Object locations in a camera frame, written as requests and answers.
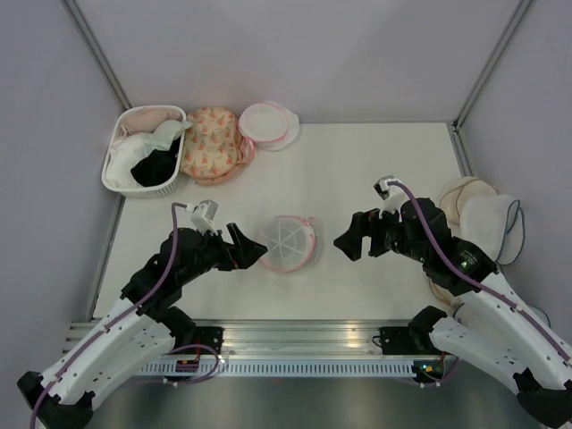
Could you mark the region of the round mesh bag pink trim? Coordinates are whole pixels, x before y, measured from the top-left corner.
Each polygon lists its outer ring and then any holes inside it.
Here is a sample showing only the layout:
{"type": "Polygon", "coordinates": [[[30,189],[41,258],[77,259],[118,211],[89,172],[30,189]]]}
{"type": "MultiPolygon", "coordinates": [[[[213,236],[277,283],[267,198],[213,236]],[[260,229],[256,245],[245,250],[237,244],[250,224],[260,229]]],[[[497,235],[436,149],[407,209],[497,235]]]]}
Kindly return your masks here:
{"type": "Polygon", "coordinates": [[[262,264],[275,273],[290,274],[308,268],[319,255],[314,217],[276,216],[260,228],[257,241],[267,247],[262,264]]]}

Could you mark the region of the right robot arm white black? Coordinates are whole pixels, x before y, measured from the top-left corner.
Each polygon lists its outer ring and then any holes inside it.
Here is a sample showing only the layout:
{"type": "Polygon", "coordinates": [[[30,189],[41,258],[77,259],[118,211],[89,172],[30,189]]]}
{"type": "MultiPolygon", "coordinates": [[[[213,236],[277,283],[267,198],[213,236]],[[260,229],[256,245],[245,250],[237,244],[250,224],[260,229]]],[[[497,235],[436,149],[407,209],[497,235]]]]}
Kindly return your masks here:
{"type": "Polygon", "coordinates": [[[410,200],[393,211],[356,212],[333,244],[357,261],[363,239],[371,241],[371,257],[393,252],[420,263],[433,283],[486,317],[504,340],[490,340],[428,306],[408,325],[413,350],[435,348],[465,360],[506,386],[546,427],[570,422],[570,345],[516,294],[477,245],[451,233],[444,212],[431,199],[410,200]]]}

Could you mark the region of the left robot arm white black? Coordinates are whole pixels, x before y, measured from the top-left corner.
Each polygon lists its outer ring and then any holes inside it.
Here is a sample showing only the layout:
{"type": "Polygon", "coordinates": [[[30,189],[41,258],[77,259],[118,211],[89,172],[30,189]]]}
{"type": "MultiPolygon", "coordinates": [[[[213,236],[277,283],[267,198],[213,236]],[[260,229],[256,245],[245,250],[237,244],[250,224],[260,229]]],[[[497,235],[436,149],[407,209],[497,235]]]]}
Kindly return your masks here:
{"type": "Polygon", "coordinates": [[[72,350],[46,370],[28,371],[18,380],[32,411],[30,427],[84,428],[103,402],[147,363],[193,348],[196,324],[175,305],[183,287],[213,269],[248,269],[267,252],[236,224],[227,229],[230,242],[219,231],[174,229],[72,350]]]}

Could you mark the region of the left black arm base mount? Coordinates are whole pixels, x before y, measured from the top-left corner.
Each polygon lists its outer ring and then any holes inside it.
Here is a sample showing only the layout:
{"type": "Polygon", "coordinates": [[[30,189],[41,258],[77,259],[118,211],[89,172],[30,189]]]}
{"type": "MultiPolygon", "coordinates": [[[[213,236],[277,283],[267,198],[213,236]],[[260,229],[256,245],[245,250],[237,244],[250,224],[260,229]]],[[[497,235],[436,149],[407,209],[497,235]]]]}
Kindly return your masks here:
{"type": "Polygon", "coordinates": [[[163,324],[175,339],[172,351],[175,354],[193,353],[191,345],[207,346],[212,351],[199,349],[199,353],[213,355],[220,353],[223,345],[222,326],[198,326],[195,321],[177,307],[167,310],[163,324]]]}

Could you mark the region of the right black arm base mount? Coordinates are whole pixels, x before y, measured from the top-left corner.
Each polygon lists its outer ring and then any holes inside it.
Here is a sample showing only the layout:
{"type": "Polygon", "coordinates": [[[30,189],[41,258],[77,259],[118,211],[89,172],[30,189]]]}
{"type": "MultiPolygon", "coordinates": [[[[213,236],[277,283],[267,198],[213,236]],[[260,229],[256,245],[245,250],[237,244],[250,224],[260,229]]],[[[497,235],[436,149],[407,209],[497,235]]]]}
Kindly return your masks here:
{"type": "Polygon", "coordinates": [[[429,338],[434,326],[448,315],[437,307],[421,310],[407,325],[379,328],[380,344],[385,356],[438,356],[429,338]]]}

